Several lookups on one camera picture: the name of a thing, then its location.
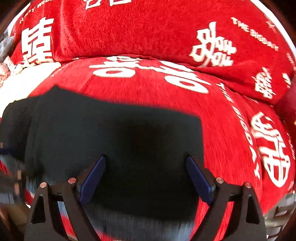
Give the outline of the red bed blanket white characters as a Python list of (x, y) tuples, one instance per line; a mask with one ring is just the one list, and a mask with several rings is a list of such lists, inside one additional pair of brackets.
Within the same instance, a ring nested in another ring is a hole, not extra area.
[[(199, 118), (204, 159), (194, 159), (229, 184), (252, 185), (264, 217), (266, 240), (295, 240), (295, 204), (287, 207), (287, 216), (276, 216), (277, 202), (294, 186), (295, 157), (290, 136), (273, 106), (232, 92), (221, 80), (184, 65), (128, 56), (64, 64), (27, 98), (53, 87), (98, 101), (163, 108)], [(2, 159), (7, 153), (1, 142), (1, 239), (24, 240), (35, 194), (44, 181), (31, 192), (29, 174), (22, 167), (11, 171)], [(69, 240), (78, 240), (64, 202), (59, 201), (58, 208)], [(224, 237), (232, 208), (233, 203), (228, 203), (215, 240)], [(198, 196), (189, 240), (208, 209)]]

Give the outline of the red folded quilt white characters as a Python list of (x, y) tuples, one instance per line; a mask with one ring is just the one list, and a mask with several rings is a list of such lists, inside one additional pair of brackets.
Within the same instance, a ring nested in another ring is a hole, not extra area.
[(259, 1), (32, 1), (11, 34), (15, 63), (151, 57), (269, 103), (295, 83), (295, 47)]

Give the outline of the grey white clothes pile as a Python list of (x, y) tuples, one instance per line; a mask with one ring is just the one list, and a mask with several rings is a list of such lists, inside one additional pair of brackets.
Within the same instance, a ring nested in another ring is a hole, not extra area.
[(22, 72), (23, 65), (15, 65), (9, 56), (14, 47), (14, 36), (5, 37), (1, 41), (1, 87), (4, 82), (12, 75), (17, 75)]

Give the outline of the black fleece-lined pants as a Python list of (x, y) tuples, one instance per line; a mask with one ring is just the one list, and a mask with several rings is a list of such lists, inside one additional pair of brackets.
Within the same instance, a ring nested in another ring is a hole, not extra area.
[(199, 118), (163, 108), (98, 101), (53, 87), (10, 103), (2, 156), (37, 183), (64, 183), (101, 156), (105, 170), (84, 210), (94, 229), (121, 240), (189, 240), (198, 194), (186, 157), (204, 159)]

